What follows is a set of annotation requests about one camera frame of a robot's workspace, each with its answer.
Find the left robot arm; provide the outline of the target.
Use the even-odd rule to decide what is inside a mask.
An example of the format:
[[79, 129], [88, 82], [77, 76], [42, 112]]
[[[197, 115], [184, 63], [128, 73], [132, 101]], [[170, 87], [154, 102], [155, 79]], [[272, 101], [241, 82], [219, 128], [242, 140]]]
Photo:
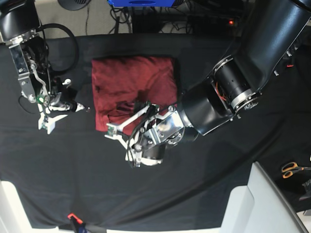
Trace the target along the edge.
[[311, 17], [308, 0], [258, 0], [238, 49], [221, 59], [196, 86], [166, 108], [146, 103], [106, 137], [125, 148], [132, 167], [163, 161], [167, 146], [178, 144], [187, 128], [206, 135], [257, 105], [262, 89]]

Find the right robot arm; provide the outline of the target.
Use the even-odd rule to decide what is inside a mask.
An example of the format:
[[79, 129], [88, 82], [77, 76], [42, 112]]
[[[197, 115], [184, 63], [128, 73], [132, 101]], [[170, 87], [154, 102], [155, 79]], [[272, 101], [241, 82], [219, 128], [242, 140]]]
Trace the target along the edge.
[[[64, 70], [53, 70], [45, 29], [64, 31], [72, 41], [74, 58]], [[77, 40], [70, 29], [57, 24], [42, 24], [33, 0], [2, 0], [0, 2], [0, 37], [8, 45], [18, 73], [21, 95], [38, 106], [39, 129], [51, 130], [55, 123], [71, 113], [89, 108], [75, 101], [76, 91], [71, 79], [61, 76], [76, 68], [79, 59]]]

